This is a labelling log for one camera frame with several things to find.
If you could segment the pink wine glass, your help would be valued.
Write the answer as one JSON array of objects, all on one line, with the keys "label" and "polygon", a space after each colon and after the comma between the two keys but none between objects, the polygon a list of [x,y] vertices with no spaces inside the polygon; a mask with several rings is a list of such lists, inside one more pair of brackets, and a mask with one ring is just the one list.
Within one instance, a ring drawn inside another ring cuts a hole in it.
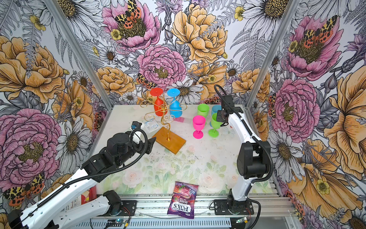
[{"label": "pink wine glass", "polygon": [[193,137],[196,139],[201,139],[204,136],[203,129],[205,127],[206,119],[201,115],[197,115],[193,118]]}]

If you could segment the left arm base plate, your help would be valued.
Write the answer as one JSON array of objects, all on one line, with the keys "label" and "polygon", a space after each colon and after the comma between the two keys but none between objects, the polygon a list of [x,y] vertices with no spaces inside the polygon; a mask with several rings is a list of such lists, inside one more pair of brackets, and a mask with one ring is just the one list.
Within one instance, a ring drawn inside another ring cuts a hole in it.
[{"label": "left arm base plate", "polygon": [[136,200],[117,201],[111,204],[106,214],[109,216],[134,216],[136,205]]}]

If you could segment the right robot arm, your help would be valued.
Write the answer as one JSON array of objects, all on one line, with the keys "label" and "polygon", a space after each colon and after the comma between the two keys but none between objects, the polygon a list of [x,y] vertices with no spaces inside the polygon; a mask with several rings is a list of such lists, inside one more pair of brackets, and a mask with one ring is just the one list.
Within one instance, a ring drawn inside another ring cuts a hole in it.
[{"label": "right robot arm", "polygon": [[216,200],[214,201],[217,208],[216,214],[253,214],[251,206],[254,201],[249,198],[249,193],[255,183],[267,181],[273,174],[271,147],[254,132],[242,108],[235,106],[233,97],[220,85],[215,85],[214,89],[221,100],[222,107],[217,112],[216,120],[221,122],[223,127],[232,127],[241,141],[236,162],[240,178],[230,189],[226,203],[219,204]]}]

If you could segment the red wine glass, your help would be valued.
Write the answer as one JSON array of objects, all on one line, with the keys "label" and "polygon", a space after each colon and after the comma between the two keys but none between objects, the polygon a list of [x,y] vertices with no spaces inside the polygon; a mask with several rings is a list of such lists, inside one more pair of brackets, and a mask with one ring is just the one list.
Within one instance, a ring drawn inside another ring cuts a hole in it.
[{"label": "red wine glass", "polygon": [[154,88],[150,91],[150,95],[156,97],[154,104],[154,111],[157,116],[164,116],[167,111],[165,107],[165,102],[161,98],[161,95],[163,95],[164,91],[162,88]]}]

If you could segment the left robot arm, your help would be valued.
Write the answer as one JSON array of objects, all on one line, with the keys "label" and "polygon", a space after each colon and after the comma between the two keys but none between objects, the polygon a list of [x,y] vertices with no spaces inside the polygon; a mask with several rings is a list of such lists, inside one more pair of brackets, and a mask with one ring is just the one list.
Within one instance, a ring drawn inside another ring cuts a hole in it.
[{"label": "left robot arm", "polygon": [[122,201],[114,191],[66,211],[65,208],[82,193],[111,174],[126,170],[152,151],[156,137],[148,138],[139,129],[117,133],[106,147],[83,163],[82,167],[49,196],[24,210],[8,215],[12,229],[69,229],[95,216],[119,214]]}]

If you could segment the green wine glass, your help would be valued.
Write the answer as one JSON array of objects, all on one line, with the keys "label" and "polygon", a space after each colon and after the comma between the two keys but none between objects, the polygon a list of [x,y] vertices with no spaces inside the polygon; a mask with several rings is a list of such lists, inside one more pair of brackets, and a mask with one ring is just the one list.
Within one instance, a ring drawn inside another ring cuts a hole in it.
[{"label": "green wine glass", "polygon": [[210,111],[210,107],[207,104],[200,104],[197,107],[197,114],[203,117],[207,117]]},{"label": "green wine glass", "polygon": [[219,132],[218,132],[218,129],[221,127],[221,125],[223,124],[223,122],[219,122],[217,120],[217,117],[218,117],[218,113],[214,113],[212,115],[212,120],[211,120],[211,127],[212,129],[210,129],[208,131],[208,134],[210,137],[212,138],[216,138],[219,136]]}]

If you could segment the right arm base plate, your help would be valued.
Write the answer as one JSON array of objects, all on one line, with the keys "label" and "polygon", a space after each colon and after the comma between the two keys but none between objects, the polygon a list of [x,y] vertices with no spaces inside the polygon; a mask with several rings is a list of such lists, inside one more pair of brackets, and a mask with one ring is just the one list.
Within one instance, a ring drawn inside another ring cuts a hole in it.
[{"label": "right arm base plate", "polygon": [[215,215],[252,215],[252,202],[215,199],[213,201]]}]

